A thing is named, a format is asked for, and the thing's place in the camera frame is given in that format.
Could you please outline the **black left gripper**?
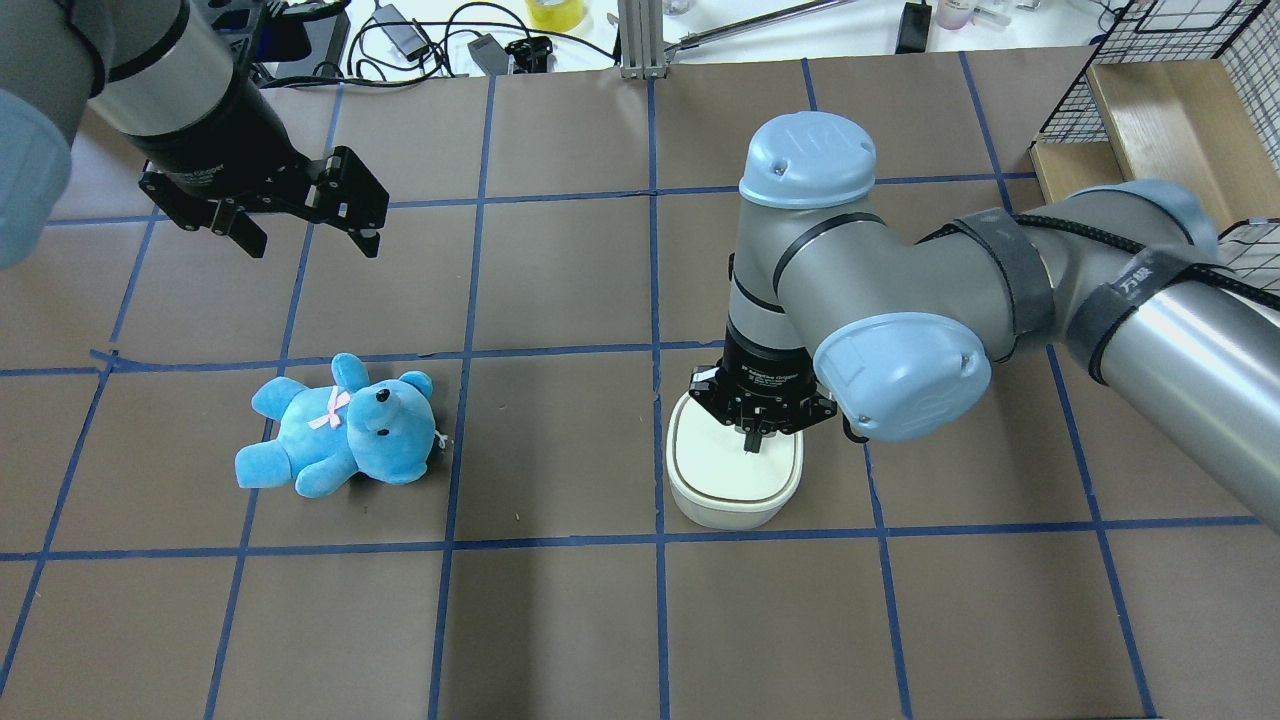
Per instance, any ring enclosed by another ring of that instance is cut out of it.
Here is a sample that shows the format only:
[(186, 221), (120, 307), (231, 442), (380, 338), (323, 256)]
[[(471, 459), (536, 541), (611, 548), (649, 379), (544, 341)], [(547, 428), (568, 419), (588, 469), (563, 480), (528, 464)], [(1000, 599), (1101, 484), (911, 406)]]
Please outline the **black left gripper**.
[(308, 222), (344, 232), (369, 259), (378, 256), (390, 196), (347, 146), (310, 161), (244, 70), (192, 126), (140, 137), (148, 160), (142, 191), (177, 223), (209, 223), (247, 255), (262, 259), (268, 236), (247, 211), (305, 205)]

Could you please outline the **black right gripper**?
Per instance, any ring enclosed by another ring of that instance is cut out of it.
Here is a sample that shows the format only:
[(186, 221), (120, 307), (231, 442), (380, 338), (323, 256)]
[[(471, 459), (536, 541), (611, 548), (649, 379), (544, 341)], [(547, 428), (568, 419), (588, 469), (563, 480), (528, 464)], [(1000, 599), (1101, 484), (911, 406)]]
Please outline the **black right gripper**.
[(767, 347), (739, 331), (724, 333), (716, 365), (694, 368), (687, 393), (718, 423), (742, 430), (746, 454), (759, 454), (776, 432), (792, 434), (837, 413), (818, 389), (806, 348)]

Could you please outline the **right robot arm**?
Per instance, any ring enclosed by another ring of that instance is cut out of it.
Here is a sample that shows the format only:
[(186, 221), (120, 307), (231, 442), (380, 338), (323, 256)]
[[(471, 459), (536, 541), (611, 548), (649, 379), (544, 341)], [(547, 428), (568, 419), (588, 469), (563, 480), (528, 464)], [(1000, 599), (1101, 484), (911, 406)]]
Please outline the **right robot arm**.
[(751, 137), (718, 363), (692, 370), (666, 477), (701, 527), (769, 521), (803, 432), (902, 442), (968, 413), (996, 364), (1051, 342), (1277, 525), (1277, 297), (1219, 259), (1219, 228), (1165, 179), (998, 208), (905, 245), (869, 201), (877, 151), (847, 118), (796, 111)]

